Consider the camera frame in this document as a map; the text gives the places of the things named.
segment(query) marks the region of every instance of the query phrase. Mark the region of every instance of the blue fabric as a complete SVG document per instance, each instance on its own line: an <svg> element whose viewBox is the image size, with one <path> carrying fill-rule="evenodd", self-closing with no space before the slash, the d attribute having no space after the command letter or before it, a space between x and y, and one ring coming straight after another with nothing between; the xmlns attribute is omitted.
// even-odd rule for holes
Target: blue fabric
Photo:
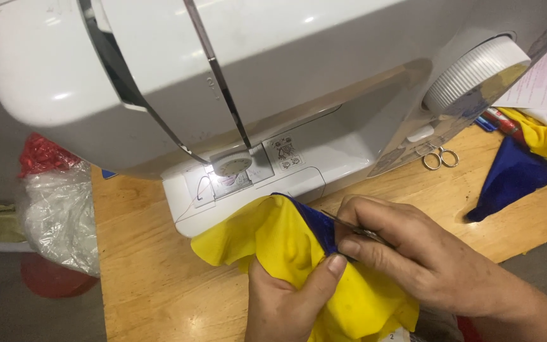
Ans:
<svg viewBox="0 0 547 342"><path fill-rule="evenodd" d="M292 201L309 229L314 233L316 240L320 242L326 256L338 253L337 245L335 245L335 224L330 217L283 193L274 192L272 195L282 195Z"/></svg>
<svg viewBox="0 0 547 342"><path fill-rule="evenodd" d="M484 181L477 206L466 217L481 222L507 205L547 185L547 159L531 153L512 137L501 142Z"/></svg>

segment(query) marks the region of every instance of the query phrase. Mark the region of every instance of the scissors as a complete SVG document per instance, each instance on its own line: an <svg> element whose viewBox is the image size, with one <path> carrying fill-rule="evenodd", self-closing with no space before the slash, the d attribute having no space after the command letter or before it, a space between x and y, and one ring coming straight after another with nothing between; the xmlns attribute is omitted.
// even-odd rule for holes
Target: scissors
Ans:
<svg viewBox="0 0 547 342"><path fill-rule="evenodd" d="M445 152L449 153L453 156L453 158L455 159L455 162L453 164L448 163L447 161L444 160L444 153ZM428 165L427 161L425 161L425 157L427 157L428 155L433 155L434 157L436 157L436 159L438 160L438 165L436 167L431 167L430 165ZM440 147L435 147L434 151L426 153L423 157L421 157L421 161L423 162L424 166L428 170L434 171L434 170L439 169L443 165L446 166L446 167L456 167L460 163L460 157L457 155L457 153L455 153L455 151L447 150L444 147L440 146Z"/></svg>
<svg viewBox="0 0 547 342"><path fill-rule="evenodd" d="M356 225L353 225L351 224L350 222L347 222L347 221L344 221L340 218L338 218L337 216L331 214L330 212L326 212L326 211L322 211L326 216L330 217L333 221L337 222L337 223L341 223L342 225L348 227L348 228L351 228L351 230L354 231L354 233L358 234L358 235L361 235L361 236L366 236L366 237L369 237L369 238L372 238L373 240L375 240L376 242L380 243L380 244L384 244L390 248L396 248L394 245L390 244L389 242L387 242L384 238L380 237L379 235L377 235L377 233L375 233L374 231L370 231L368 229L364 229L362 227L358 227Z"/></svg>

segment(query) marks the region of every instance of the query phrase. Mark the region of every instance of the red marker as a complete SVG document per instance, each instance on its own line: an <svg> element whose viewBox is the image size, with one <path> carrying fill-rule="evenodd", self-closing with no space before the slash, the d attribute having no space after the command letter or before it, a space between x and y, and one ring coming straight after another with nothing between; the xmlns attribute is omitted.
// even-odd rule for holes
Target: red marker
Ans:
<svg viewBox="0 0 547 342"><path fill-rule="evenodd" d="M505 116L493 107L487 108L487 110L482 113L482 116L499 126L502 132L513 137L519 143L527 146L525 137L523 136L523 130L520 129L520 126L515 124L514 121L510 120L509 117Z"/></svg>

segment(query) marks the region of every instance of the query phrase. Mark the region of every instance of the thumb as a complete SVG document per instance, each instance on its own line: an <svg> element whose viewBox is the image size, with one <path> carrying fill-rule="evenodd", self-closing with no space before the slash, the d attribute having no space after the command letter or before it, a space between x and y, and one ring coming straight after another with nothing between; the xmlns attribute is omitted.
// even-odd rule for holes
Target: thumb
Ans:
<svg viewBox="0 0 547 342"><path fill-rule="evenodd" d="M368 237L347 236L339 243L338 249L367 267L383 272L404 288L410 287L415 276L423 270L413 260Z"/></svg>
<svg viewBox="0 0 547 342"><path fill-rule="evenodd" d="M333 254L314 268L301 290L295 293L295 303L300 312L313 317L318 315L320 309L335 293L347 262L344 256Z"/></svg>

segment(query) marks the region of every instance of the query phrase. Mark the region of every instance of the red plastic bag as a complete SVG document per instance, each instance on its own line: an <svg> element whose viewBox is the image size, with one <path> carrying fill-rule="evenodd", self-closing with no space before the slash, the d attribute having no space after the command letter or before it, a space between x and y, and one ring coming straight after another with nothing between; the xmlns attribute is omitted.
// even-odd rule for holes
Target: red plastic bag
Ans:
<svg viewBox="0 0 547 342"><path fill-rule="evenodd" d="M21 165L19 178L40 174L55 168L63 171L69 170L81 161L78 156L35 132L31 133L24 142L24 149L19 160Z"/></svg>

